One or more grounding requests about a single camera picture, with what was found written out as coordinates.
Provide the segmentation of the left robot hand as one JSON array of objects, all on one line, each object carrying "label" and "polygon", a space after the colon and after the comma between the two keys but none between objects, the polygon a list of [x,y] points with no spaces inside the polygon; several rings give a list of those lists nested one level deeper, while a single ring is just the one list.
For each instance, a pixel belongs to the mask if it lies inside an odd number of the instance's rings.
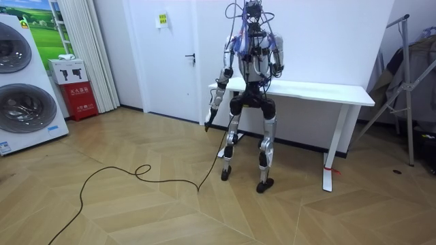
[{"label": "left robot hand", "polygon": [[206,115],[205,122],[204,122],[204,130],[207,132],[212,125],[216,115],[217,115],[218,109],[210,108],[208,111],[208,114]]}]

